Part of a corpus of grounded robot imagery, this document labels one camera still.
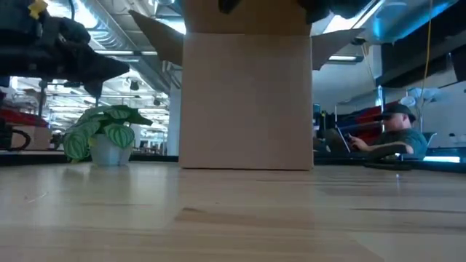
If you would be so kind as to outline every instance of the potted plant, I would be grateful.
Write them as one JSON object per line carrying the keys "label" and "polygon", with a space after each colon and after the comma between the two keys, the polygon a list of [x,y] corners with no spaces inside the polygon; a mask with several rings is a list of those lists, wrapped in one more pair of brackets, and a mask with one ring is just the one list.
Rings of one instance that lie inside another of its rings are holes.
{"label": "potted plant", "polygon": [[73,162],[89,156],[101,166],[127,164],[134,131],[127,124],[151,125],[138,109],[128,106],[99,106],[87,109],[77,123],[66,130],[63,141],[65,155]]}

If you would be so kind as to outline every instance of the baseball cap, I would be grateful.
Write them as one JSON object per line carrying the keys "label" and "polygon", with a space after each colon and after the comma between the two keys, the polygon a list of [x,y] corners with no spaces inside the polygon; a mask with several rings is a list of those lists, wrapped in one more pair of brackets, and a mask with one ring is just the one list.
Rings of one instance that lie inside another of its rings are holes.
{"label": "baseball cap", "polygon": [[389,119],[394,114],[406,114],[409,116],[409,120],[412,122],[416,121],[416,116],[411,112],[408,106],[402,104],[396,104],[389,106],[384,110],[380,116],[376,117],[376,121],[381,121],[383,119]]}

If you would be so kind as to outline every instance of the box flap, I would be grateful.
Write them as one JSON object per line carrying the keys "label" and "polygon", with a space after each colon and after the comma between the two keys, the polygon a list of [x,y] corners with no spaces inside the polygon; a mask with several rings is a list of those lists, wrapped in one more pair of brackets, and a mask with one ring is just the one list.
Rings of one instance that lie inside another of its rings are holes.
{"label": "box flap", "polygon": [[297,0],[243,0],[228,15],[218,10],[218,0],[185,0],[182,8],[192,33],[308,36],[311,31]]}
{"label": "box flap", "polygon": [[184,38],[182,33],[138,12],[131,10],[130,15],[155,48],[160,60],[182,65]]}
{"label": "box flap", "polygon": [[[221,14],[217,9],[212,12]],[[157,51],[160,60],[170,61],[176,65],[183,66],[183,37],[171,27],[151,19],[137,12],[130,11],[139,28],[146,35]],[[351,29],[326,33],[312,37],[312,67],[313,70],[320,70],[328,61],[329,57],[337,53],[341,48],[349,44],[363,29]]]}
{"label": "box flap", "polygon": [[349,44],[364,29],[349,29],[312,37],[312,70],[320,70],[330,56]]}

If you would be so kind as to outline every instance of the gray t-shirt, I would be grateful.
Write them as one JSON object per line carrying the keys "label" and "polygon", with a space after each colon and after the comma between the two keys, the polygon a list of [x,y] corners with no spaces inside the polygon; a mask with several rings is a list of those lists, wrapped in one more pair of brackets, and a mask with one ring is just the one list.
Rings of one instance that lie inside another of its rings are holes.
{"label": "gray t-shirt", "polygon": [[384,145],[394,142],[403,142],[410,145],[416,155],[424,155],[427,152],[427,141],[425,140],[424,135],[412,128],[400,131],[383,132],[374,145]]}

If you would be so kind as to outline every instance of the desk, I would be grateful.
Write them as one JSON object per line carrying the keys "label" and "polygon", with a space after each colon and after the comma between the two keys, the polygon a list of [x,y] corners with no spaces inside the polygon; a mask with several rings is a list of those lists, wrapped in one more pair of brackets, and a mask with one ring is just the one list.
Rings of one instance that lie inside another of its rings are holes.
{"label": "desk", "polygon": [[461,175],[0,167],[0,261],[464,261]]}

